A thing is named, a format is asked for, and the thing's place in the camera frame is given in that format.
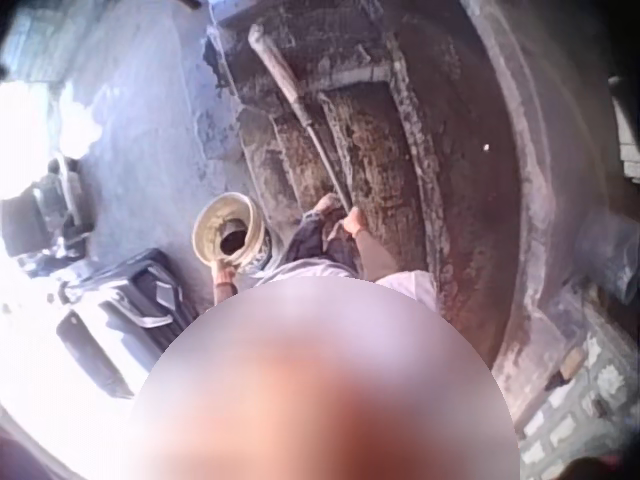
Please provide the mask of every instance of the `person's left hand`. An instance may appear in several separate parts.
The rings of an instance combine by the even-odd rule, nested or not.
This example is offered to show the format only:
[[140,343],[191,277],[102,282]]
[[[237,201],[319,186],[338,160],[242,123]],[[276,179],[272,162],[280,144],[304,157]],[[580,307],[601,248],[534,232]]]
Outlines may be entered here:
[[236,277],[236,269],[223,260],[218,260],[212,268],[213,281],[216,285],[221,283],[233,283]]

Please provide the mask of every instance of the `gray floor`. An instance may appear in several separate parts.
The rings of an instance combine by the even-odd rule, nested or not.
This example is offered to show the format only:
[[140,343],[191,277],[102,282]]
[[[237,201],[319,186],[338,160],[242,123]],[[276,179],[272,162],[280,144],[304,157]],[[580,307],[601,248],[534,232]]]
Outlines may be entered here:
[[82,164],[96,212],[91,256],[108,265],[159,247],[201,310],[213,298],[191,248],[194,221],[215,196],[252,189],[235,105],[202,60],[208,21],[206,8],[121,0],[69,77],[74,100],[103,128]]

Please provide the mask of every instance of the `person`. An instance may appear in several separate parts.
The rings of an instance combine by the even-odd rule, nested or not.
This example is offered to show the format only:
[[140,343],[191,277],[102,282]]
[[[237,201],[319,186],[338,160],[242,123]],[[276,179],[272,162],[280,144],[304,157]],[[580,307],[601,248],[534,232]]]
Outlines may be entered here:
[[[342,225],[336,224],[326,248],[322,232],[327,219],[341,208],[339,197],[329,193],[302,217],[279,266],[257,285],[294,277],[335,276],[358,279],[349,237],[355,240],[363,267],[363,278],[391,288],[438,312],[433,277],[425,271],[401,271],[389,251],[373,236],[367,218],[353,207]],[[236,269],[218,262],[213,269],[215,304],[236,295]]]

